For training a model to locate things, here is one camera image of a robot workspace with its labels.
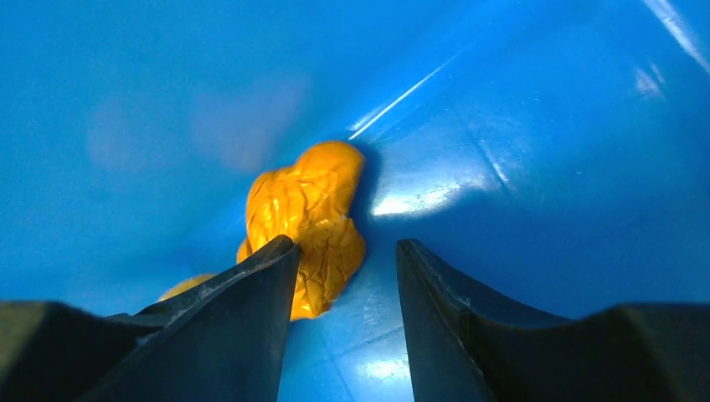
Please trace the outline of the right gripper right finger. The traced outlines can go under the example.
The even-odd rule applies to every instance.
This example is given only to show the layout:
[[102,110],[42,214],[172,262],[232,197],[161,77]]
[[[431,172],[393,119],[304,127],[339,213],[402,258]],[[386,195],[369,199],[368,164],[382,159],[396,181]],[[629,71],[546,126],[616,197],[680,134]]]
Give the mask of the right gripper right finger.
[[400,240],[418,401],[706,401],[709,306],[626,303],[578,320],[515,301]]

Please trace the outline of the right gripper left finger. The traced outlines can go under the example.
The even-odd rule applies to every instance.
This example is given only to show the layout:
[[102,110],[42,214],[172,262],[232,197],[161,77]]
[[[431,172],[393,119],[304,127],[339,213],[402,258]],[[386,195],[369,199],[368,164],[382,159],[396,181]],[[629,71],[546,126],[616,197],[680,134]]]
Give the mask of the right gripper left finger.
[[136,314],[1,305],[4,401],[275,401],[300,248],[280,235]]

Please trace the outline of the orange fried nugget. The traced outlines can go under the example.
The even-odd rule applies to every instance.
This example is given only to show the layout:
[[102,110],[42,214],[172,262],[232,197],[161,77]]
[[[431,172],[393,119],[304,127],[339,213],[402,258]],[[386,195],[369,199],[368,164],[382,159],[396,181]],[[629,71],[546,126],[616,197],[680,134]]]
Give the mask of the orange fried nugget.
[[363,264],[365,240],[349,211],[364,163],[353,145],[322,142],[294,164],[261,174],[251,187],[237,261],[279,235],[300,246],[292,321],[327,312]]

